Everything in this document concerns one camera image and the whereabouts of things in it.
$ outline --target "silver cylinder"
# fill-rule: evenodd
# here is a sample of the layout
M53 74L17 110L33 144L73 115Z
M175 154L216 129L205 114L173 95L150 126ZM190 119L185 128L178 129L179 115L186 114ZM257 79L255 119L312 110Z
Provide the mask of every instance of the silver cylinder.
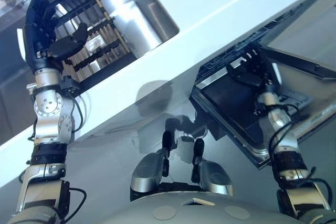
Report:
M60 81L60 73L56 69L42 68L35 72L36 88L49 85L57 85Z

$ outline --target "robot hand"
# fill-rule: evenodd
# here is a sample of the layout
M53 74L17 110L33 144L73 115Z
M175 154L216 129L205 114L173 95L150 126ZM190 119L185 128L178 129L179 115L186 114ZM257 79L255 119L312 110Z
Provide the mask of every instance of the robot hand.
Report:
M281 86L278 67L266 57L256 52L252 47L247 47L245 59L240 62L240 67L234 69L230 64L226 69L229 76L238 84L250 87L257 93L277 92Z
M26 60L33 73L41 68L62 72L62 60L79 52L88 37L87 25L79 24L70 36L56 40L58 18L48 0L31 0L23 29Z

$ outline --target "stainless steel surface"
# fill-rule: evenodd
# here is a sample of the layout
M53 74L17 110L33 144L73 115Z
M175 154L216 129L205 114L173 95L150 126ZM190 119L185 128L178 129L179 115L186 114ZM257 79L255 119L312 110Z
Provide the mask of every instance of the stainless steel surface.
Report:
M179 29L157 0L100 1L137 58L178 33ZM114 33L121 39L118 31Z

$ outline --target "dish rack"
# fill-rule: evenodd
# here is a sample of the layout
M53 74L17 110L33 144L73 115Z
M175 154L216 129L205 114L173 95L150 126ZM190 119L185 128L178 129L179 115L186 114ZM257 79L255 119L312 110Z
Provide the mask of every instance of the dish rack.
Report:
M62 62L62 75L79 82L80 93L136 60L100 0L49 1L59 17L57 38L71 35L82 22L88 26L83 49Z

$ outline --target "open drawer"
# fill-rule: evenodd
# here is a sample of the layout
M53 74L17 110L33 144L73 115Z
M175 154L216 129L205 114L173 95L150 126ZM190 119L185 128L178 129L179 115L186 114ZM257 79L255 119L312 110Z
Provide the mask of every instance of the open drawer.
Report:
M226 66L239 68L246 47L276 62L280 101L308 117L293 127L299 142L336 113L336 0L307 0L200 67L191 99L211 115L258 168L269 155L254 113L256 94L237 84Z

